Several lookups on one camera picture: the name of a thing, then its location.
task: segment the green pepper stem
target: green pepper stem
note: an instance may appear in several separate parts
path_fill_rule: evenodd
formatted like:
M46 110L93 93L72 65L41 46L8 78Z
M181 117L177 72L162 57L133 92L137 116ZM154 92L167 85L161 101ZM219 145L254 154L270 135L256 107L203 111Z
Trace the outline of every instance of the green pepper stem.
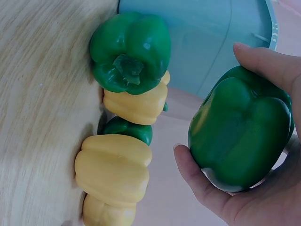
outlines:
M168 105L167 105L166 102L165 102L165 104L164 104L163 111L164 111L164 112L168 112Z
M121 54L113 62L113 65L117 68L123 78L127 80L128 83L135 85L140 84L140 73L144 68L141 61L127 56L126 54Z

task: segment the human hand holding pepper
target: human hand holding pepper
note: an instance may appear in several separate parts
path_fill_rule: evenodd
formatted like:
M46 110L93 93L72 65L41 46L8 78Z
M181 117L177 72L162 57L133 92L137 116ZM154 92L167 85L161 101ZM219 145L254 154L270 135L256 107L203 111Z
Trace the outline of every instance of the human hand holding pepper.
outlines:
M301 57L242 44L234 46L234 53L243 67L290 95L296 130L301 136ZM187 147L174 149L179 171L197 200L230 226L300 225L301 146L296 135L284 152L288 153L285 162L263 183L248 192L229 194L212 185Z

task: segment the wooden cutting board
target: wooden cutting board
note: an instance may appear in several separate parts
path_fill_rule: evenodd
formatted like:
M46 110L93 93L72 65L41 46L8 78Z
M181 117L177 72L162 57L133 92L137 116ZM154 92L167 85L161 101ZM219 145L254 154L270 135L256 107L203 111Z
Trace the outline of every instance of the wooden cutting board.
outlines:
M102 90L88 43L118 0L0 0L0 225L82 225L74 159Z

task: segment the blue plastic bin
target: blue plastic bin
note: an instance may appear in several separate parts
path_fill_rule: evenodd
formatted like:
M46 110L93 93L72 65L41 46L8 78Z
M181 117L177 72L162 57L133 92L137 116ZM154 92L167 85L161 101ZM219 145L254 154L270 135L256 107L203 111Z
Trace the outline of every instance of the blue plastic bin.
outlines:
M238 62L237 41L276 49L278 24L270 0L120 0L119 12L163 17L172 38L170 87L205 98Z

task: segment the pink floor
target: pink floor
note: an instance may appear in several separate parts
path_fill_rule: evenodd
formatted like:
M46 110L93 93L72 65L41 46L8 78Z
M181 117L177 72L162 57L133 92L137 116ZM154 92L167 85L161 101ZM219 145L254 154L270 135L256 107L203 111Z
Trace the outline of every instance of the pink floor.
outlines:
M277 51L301 56L301 0L280 0L273 5L279 23Z
M301 56L301 16L288 6L295 4L294 8L297 9L297 6L301 6L301 0L282 1L281 4L273 3L279 23L277 50ZM168 92L169 111L159 116L153 125L151 148L154 153L149 166L150 183L146 196L138 203L133 226L226 226L221 219L197 202L178 172L172 150L176 143L187 144L189 123L201 100L175 89L169 89Z

